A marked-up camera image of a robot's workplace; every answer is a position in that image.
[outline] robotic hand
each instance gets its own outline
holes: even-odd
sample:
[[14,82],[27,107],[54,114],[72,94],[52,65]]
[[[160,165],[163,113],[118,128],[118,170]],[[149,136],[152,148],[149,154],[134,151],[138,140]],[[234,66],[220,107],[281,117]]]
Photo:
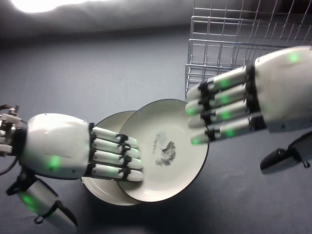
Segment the robotic hand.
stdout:
[[[185,109],[191,128],[207,126],[191,138],[202,144],[254,131],[270,133],[312,126],[312,47],[299,46],[276,51],[244,66],[209,79],[187,93]],[[311,134],[303,135],[287,150],[278,149],[261,163],[262,170],[285,159],[306,162],[311,152]]]
[[137,141],[126,135],[95,127],[86,121],[59,114],[42,114],[28,123],[18,115],[18,106],[9,109],[0,121],[0,156],[15,156],[8,172],[19,162],[21,173],[7,190],[17,194],[38,216],[66,230],[76,229],[75,216],[58,200],[58,195],[36,175],[55,179],[82,176],[123,181],[141,181],[142,163]]

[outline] gray wall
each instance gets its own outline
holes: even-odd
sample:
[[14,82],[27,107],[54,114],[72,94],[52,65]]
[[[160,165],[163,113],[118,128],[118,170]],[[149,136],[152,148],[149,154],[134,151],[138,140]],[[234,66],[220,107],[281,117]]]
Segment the gray wall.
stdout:
[[[25,120],[52,112],[99,122],[154,100],[184,99],[189,29],[132,34],[2,49],[0,103],[20,104]],[[79,180],[45,180],[75,213],[82,234],[312,233],[312,170],[297,166],[264,176],[259,169],[267,153],[302,133],[263,131],[211,144],[197,180],[177,197],[156,204],[115,207],[94,199]],[[9,161],[1,159],[1,168]],[[18,171],[0,177],[0,233],[61,233],[33,224],[34,214],[16,196],[5,195]]]

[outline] plate rim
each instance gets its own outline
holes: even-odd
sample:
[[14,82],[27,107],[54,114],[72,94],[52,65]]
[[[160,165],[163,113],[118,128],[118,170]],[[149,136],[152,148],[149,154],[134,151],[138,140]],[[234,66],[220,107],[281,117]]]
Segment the plate rim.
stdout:
[[[186,101],[179,100],[179,99],[175,99],[175,98],[165,98],[165,99],[160,99],[160,100],[156,100],[156,101],[150,102],[150,103],[148,103],[148,104],[142,106],[142,107],[141,107],[140,109],[138,109],[136,112],[138,112],[139,110],[141,110],[141,109],[144,108],[145,106],[148,106],[148,105],[153,104],[154,102],[164,101],[164,100],[182,101],[182,102],[184,102],[184,103],[187,103]],[[135,115],[135,113],[134,113],[130,118],[127,119],[127,121],[125,122],[125,124],[126,124],[131,118],[133,118],[133,116]],[[127,194],[127,193],[123,190],[123,188],[121,187],[121,185],[120,185],[120,182],[121,182],[121,181],[117,181],[117,185],[118,185],[118,187],[120,187],[120,189],[121,189],[126,195],[128,195],[128,196],[131,197],[132,199],[134,199],[134,200],[136,200],[136,201],[139,201],[139,202],[141,202],[141,203],[154,203],[154,202],[162,202],[162,201],[169,200],[169,199],[171,199],[171,198],[173,198],[173,197],[176,197],[177,195],[179,195],[179,194],[182,193],[183,191],[185,191],[191,184],[193,184],[194,180],[197,179],[197,177],[199,176],[200,172],[203,170],[204,165],[206,164],[206,160],[207,160],[208,153],[209,153],[209,147],[210,147],[210,144],[208,143],[207,152],[206,152],[206,156],[205,156],[204,162],[203,162],[203,164],[201,165],[201,167],[200,167],[198,173],[196,174],[196,176],[194,177],[194,179],[192,179],[192,181],[191,181],[184,189],[182,189],[180,192],[178,192],[177,194],[175,194],[175,195],[173,195],[173,196],[171,196],[171,197],[169,197],[169,198],[166,198],[166,199],[163,199],[163,200],[159,200],[159,201],[142,201],[142,200],[136,199],[136,198],[130,196],[129,194]]]
[[[99,125],[101,122],[103,122],[104,120],[106,120],[106,119],[108,119],[108,118],[110,118],[110,117],[113,117],[113,116],[118,115],[118,114],[121,114],[121,113],[126,113],[126,112],[133,112],[132,115],[134,115],[135,112],[137,112],[137,111],[121,111],[121,112],[115,113],[115,114],[113,114],[113,115],[110,115],[110,116],[108,116],[108,117],[102,119],[102,120],[101,120],[100,122],[98,122],[95,126]],[[133,206],[136,206],[136,205],[139,205],[140,203],[142,203],[141,201],[136,200],[136,199],[132,198],[131,196],[129,196],[129,195],[128,195],[127,193],[125,193],[123,190],[121,190],[121,191],[122,191],[124,194],[126,194],[126,195],[127,195],[128,197],[130,197],[131,199],[135,200],[137,203],[136,203],[136,204],[121,205],[121,204],[114,204],[114,203],[105,201],[105,200],[103,200],[102,198],[100,198],[100,197],[98,197],[97,195],[95,195],[92,191],[90,191],[90,189],[86,186],[85,182],[82,180],[82,177],[80,178],[80,181],[82,182],[83,186],[88,190],[88,192],[90,192],[90,193],[91,193],[93,196],[95,196],[97,199],[99,199],[99,200],[101,200],[101,201],[103,201],[103,202],[106,202],[107,204],[110,204],[110,205],[112,205],[112,206],[133,207]]]

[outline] plate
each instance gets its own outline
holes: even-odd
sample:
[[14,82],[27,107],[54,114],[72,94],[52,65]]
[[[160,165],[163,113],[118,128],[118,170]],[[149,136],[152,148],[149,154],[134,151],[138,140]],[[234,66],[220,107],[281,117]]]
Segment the plate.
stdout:
[[[98,123],[97,127],[118,133],[123,124],[134,113],[135,111],[125,111],[109,116]],[[108,203],[120,206],[131,206],[140,203],[126,195],[114,180],[94,179],[89,177],[82,177],[81,180],[94,196]]]
[[201,171],[208,145],[191,144],[198,130],[189,129],[186,102],[164,99],[134,113],[120,133],[138,140],[144,179],[140,183],[118,182],[132,198],[155,202],[184,190]]

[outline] metal grid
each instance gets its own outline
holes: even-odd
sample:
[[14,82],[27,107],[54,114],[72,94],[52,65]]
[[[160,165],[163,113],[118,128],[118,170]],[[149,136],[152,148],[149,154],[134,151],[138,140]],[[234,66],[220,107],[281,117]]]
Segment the metal grid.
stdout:
[[295,0],[287,12],[280,12],[280,0],[259,0],[253,6],[252,0],[224,0],[222,7],[222,0],[207,1],[204,6],[194,2],[185,94],[196,84],[252,64],[264,54],[312,44],[311,1],[303,14],[294,13]]

